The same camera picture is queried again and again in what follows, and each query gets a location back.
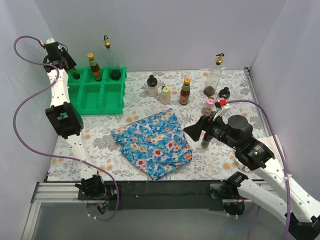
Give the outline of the small black-cap pepper jar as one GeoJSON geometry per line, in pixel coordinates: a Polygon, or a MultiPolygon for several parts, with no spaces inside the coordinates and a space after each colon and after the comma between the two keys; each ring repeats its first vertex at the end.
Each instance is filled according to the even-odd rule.
{"type": "Polygon", "coordinates": [[[202,141],[201,141],[201,147],[206,149],[208,148],[209,144],[211,143],[212,140],[212,136],[210,134],[208,134],[207,132],[204,134],[202,141]]]}

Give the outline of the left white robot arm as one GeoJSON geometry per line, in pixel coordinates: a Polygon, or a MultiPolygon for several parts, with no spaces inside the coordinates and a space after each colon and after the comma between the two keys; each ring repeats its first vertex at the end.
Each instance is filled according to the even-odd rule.
{"type": "Polygon", "coordinates": [[[53,38],[48,39],[42,46],[47,51],[47,56],[43,59],[43,63],[46,64],[44,69],[49,81],[54,83],[51,87],[50,107],[45,110],[45,114],[56,133],[68,144],[73,157],[79,159],[77,166],[81,183],[75,186],[88,197],[95,200],[104,199],[106,187],[98,170],[90,166],[92,161],[85,148],[82,134],[84,123],[69,97],[69,74],[76,80],[81,77],[76,70],[76,62],[68,50],[53,38]]]}

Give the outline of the green glass bottle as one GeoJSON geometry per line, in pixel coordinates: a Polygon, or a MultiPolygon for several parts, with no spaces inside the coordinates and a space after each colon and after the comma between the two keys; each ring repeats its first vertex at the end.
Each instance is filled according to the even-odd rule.
{"type": "Polygon", "coordinates": [[[70,68],[70,69],[69,69],[69,73],[71,73],[72,77],[73,77],[74,79],[76,79],[76,80],[80,79],[80,77],[81,77],[80,73],[76,70],[75,67],[70,68]]]}

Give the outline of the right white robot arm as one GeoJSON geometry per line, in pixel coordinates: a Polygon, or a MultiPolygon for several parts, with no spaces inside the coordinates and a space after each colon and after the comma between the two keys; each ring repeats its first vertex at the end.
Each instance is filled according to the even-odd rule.
{"type": "Polygon", "coordinates": [[[288,231],[295,239],[314,240],[320,234],[320,202],[293,178],[285,179],[284,166],[264,143],[253,137],[252,131],[253,126],[244,116],[233,115],[224,123],[216,112],[203,115],[196,124],[184,128],[195,142],[205,132],[201,142],[203,147],[217,139],[234,149],[236,159],[275,192],[268,192],[237,171],[225,181],[230,198],[251,200],[283,224],[289,224],[288,231]]]}

